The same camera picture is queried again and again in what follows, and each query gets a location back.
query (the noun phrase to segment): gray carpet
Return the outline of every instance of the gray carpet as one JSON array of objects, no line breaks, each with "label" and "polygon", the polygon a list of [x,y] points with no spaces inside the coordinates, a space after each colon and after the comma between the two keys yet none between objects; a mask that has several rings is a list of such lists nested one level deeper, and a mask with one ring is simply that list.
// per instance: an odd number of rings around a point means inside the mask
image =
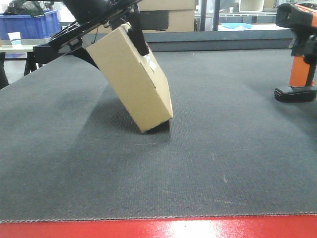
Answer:
[{"label": "gray carpet", "polygon": [[0,91],[0,220],[317,213],[317,101],[289,50],[156,53],[175,118],[141,134],[101,73],[59,58]]}]

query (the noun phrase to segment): blue plastic bin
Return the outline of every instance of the blue plastic bin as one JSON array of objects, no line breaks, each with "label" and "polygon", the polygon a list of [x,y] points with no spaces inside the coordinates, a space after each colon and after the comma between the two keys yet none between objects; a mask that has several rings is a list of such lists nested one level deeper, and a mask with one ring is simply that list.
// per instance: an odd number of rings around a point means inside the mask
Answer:
[{"label": "blue plastic bin", "polygon": [[22,39],[43,39],[60,31],[57,10],[45,11],[45,16],[0,14],[0,39],[9,40],[8,32],[21,32]]}]

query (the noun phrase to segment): cardboard box stack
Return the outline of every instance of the cardboard box stack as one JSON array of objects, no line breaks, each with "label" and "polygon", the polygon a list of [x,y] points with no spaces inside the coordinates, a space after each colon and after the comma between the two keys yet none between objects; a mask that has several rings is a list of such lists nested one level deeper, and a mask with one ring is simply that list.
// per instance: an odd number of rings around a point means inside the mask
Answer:
[{"label": "cardboard box stack", "polygon": [[[168,28],[166,30],[145,30],[148,32],[191,32],[194,31],[195,0],[143,0],[139,2],[142,12],[168,11]],[[100,26],[98,33],[109,33],[111,28]]]}]

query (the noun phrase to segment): red table edge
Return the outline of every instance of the red table edge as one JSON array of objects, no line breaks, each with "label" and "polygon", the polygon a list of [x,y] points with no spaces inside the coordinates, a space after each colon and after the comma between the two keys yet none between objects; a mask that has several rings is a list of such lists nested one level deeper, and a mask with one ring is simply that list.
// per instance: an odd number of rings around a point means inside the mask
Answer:
[{"label": "red table edge", "polygon": [[0,238],[316,238],[317,215],[1,223]]}]

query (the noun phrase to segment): paper cup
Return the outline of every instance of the paper cup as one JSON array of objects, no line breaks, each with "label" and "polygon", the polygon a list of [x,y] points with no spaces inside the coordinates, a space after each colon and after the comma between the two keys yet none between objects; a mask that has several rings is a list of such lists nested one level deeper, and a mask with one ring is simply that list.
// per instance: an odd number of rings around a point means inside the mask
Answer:
[{"label": "paper cup", "polygon": [[9,32],[8,33],[12,47],[19,48],[22,46],[21,33],[20,32]]}]

